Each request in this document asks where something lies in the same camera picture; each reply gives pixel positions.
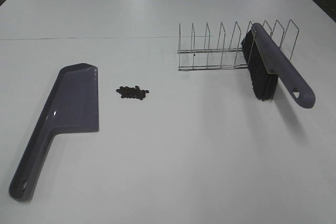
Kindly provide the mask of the pile of coffee beans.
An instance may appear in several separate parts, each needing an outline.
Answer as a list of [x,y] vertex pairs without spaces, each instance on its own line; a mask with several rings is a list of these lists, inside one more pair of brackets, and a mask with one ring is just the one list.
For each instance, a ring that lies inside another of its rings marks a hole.
[[142,90],[139,86],[120,86],[118,89],[116,89],[116,92],[121,95],[121,98],[143,100],[149,93],[149,90]]

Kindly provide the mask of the purple plastic dustpan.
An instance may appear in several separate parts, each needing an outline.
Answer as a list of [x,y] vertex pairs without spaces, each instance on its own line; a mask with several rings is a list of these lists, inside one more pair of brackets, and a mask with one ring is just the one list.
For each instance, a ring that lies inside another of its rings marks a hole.
[[32,199],[56,135],[99,131],[98,68],[79,63],[63,67],[56,78],[17,166],[8,193]]

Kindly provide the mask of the purple brush black bristles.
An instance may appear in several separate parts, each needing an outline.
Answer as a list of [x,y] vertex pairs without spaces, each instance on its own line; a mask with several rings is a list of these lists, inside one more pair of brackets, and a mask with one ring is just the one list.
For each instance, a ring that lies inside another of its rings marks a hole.
[[313,108],[316,96],[312,88],[260,23],[251,25],[242,41],[242,49],[257,99],[272,100],[281,80],[299,106]]

